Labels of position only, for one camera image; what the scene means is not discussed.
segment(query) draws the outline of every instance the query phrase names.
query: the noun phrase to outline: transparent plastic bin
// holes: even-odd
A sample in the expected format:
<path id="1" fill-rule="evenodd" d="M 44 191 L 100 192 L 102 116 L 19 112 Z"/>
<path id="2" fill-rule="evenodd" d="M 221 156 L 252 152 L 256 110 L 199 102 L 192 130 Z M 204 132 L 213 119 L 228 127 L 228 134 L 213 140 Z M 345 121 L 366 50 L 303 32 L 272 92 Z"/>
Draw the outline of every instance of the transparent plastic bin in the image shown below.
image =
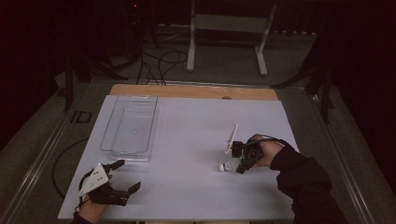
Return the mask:
<path id="1" fill-rule="evenodd" d="M 101 150 L 111 160 L 149 161 L 156 127 L 157 97 L 119 96 Z"/>

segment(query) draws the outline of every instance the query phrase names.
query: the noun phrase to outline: black cable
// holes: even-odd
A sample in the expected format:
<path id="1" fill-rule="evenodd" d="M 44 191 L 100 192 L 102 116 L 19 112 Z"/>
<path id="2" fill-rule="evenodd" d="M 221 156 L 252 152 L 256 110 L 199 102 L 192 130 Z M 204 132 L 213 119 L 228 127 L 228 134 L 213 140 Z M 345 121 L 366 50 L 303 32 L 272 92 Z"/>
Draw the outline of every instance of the black cable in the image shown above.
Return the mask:
<path id="1" fill-rule="evenodd" d="M 90 200 L 90 198 L 87 201 L 85 201 L 85 202 L 80 201 L 78 206 L 75 208 L 75 212 L 78 212 L 77 209 L 80 208 L 84 203 L 87 203 L 89 200 Z"/>
<path id="2" fill-rule="evenodd" d="M 256 137 L 256 136 L 261 136 L 261 137 L 265 137 L 263 139 L 259 139 L 259 140 L 255 140 L 255 141 L 251 141 L 252 138 Z M 269 136 L 269 135 L 265 135 L 265 134 L 255 134 L 252 137 L 250 137 L 247 142 L 242 146 L 242 147 L 246 147 L 246 146 L 250 146 L 256 143 L 260 143 L 260 142 L 268 142 L 268 141 L 276 141 L 278 143 L 280 143 L 280 139 L 275 138 L 273 136 Z"/>
<path id="3" fill-rule="evenodd" d="M 158 60 L 158 70 L 159 70 L 159 72 L 160 72 L 160 80 L 161 80 L 161 83 L 162 83 L 164 86 L 166 86 L 166 82 L 165 82 L 165 80 L 164 80 L 164 75 L 165 75 L 166 73 L 168 73 L 172 68 L 174 68 L 178 63 L 184 63 L 184 62 L 186 62 L 187 59 L 188 59 L 188 56 L 187 56 L 187 53 L 186 53 L 186 52 L 183 52 L 183 51 L 180 51 L 180 50 L 177 50 L 177 49 L 173 49 L 173 48 L 163 48 L 163 49 L 171 49 L 171 51 L 165 52 L 160 58 L 157 57 L 157 56 L 151 55 L 151 54 L 149 54 L 149 53 L 146 53 L 145 51 L 142 51 L 142 54 L 145 54 L 145 55 L 147 55 L 147 56 L 149 56 L 149 57 L 151 57 L 151 58 L 154 58 L 154 59 L 157 59 L 157 60 Z M 174 61 L 174 62 L 167 61 L 167 60 L 164 59 L 165 56 L 167 56 L 168 54 L 171 54 L 171 53 L 177 53 L 177 60 Z M 181 57 L 180 57 L 180 54 L 182 54 L 182 55 L 185 56 L 182 60 L 180 60 L 180 58 L 181 58 Z M 161 69 L 161 63 L 170 63 L 170 64 L 172 64 L 172 65 L 171 65 L 165 72 L 163 72 L 163 70 Z M 148 64 L 148 63 L 143 63 L 143 64 L 144 64 L 144 65 L 147 67 L 147 69 L 149 70 L 148 75 L 151 75 L 151 76 L 156 80 L 157 85 L 159 85 L 157 79 L 156 79 L 155 76 L 151 73 L 151 67 L 149 66 L 149 64 Z"/>
<path id="4" fill-rule="evenodd" d="M 88 177 L 88 176 L 90 176 L 91 174 L 92 174 L 92 172 L 93 172 L 93 169 L 91 170 L 91 171 L 89 171 L 87 174 L 85 174 L 82 178 L 81 178 L 81 180 L 79 181 L 79 184 L 78 184 L 78 191 L 80 191 L 81 189 L 82 189 L 82 184 L 84 184 L 84 180 Z M 82 197 L 79 197 L 79 205 L 78 206 L 81 206 L 81 205 L 83 205 L 84 203 L 82 202 Z"/>
<path id="5" fill-rule="evenodd" d="M 136 85 L 139 84 L 139 79 L 140 76 L 142 75 L 142 69 L 143 69 L 143 54 L 140 54 L 140 68 L 139 68 L 139 73 L 137 74 Z"/>
<path id="6" fill-rule="evenodd" d="M 80 144 L 80 143 L 83 143 L 83 142 L 87 141 L 88 139 L 89 139 L 89 138 L 81 139 L 81 140 L 77 141 L 76 143 L 72 144 L 71 146 L 65 148 L 65 149 L 61 152 L 61 154 L 56 158 L 55 162 L 52 164 L 52 174 L 51 174 L 51 177 L 52 177 L 52 184 L 53 184 L 53 187 L 55 187 L 55 190 L 58 192 L 59 196 L 61 196 L 61 198 L 63 198 L 63 199 L 64 199 L 65 196 L 64 196 L 64 194 L 62 193 L 62 191 L 59 190 L 58 185 L 57 185 L 56 182 L 55 182 L 55 168 L 56 168 L 56 165 L 57 165 L 59 159 L 62 157 L 62 155 L 63 155 L 66 151 L 68 151 L 70 148 L 75 147 L 76 145 L 78 145 L 78 144 Z"/>

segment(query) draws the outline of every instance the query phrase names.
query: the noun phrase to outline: person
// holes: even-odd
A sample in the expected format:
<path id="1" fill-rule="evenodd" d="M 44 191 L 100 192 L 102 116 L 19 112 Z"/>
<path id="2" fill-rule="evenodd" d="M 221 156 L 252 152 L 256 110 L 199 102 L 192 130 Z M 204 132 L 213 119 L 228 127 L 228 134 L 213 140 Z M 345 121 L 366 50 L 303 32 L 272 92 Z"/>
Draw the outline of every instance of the person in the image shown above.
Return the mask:
<path id="1" fill-rule="evenodd" d="M 262 136 L 253 135 L 260 140 Z M 307 158 L 289 144 L 277 141 L 260 142 L 264 157 L 253 167 L 270 167 L 280 171 L 277 187 L 293 199 L 291 209 L 294 224 L 347 224 L 347 218 L 331 195 L 332 181 L 314 158 Z M 73 224 L 97 222 L 105 212 L 106 204 L 89 199 L 75 213 Z"/>

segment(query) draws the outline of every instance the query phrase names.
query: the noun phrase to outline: table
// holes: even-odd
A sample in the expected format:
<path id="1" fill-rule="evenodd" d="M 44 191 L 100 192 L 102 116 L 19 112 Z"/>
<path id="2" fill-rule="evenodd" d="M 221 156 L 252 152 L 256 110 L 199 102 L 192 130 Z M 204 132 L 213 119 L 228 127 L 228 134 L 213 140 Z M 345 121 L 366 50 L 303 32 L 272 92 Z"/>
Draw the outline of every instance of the table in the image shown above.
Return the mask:
<path id="1" fill-rule="evenodd" d="M 110 206 L 104 219 L 236 221 L 293 218 L 291 199 L 276 189 L 277 172 L 261 168 L 239 175 L 216 170 L 226 156 L 226 141 L 236 120 L 241 131 L 235 140 L 245 142 L 254 134 L 250 129 L 259 127 L 269 135 L 282 136 L 297 148 L 283 106 L 274 91 L 132 85 L 116 85 L 107 96 L 59 218 L 72 217 L 78 203 L 81 177 L 98 162 L 111 163 L 107 153 L 99 150 L 101 139 L 111 116 L 112 102 L 117 95 L 130 94 L 159 96 L 160 114 L 154 147 L 149 162 L 128 162 L 112 172 L 111 183 L 115 189 L 126 189 L 138 181 L 142 182 L 142 188 L 131 196 L 126 206 Z M 221 100 L 224 96 L 233 100 Z M 205 119 L 213 110 L 221 116 Z"/>

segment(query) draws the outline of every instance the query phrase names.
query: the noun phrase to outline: white table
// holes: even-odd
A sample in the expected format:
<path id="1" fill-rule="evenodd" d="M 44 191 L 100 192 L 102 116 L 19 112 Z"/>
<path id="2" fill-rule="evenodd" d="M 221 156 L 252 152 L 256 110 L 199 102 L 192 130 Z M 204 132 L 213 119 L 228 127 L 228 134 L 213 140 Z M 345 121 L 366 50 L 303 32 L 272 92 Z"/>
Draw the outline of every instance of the white table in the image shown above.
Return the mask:
<path id="1" fill-rule="evenodd" d="M 59 218 L 72 218 L 78 182 L 97 163 L 117 96 L 107 96 L 67 192 Z M 126 206 L 109 206 L 104 219 L 115 220 L 279 220 L 293 218 L 291 199 L 276 188 L 278 172 L 250 169 L 243 175 L 219 171 L 227 141 L 254 133 L 282 138 L 297 148 L 280 101 L 159 97 L 159 117 L 150 161 L 129 161 L 111 172 L 114 189 L 141 182 Z"/>

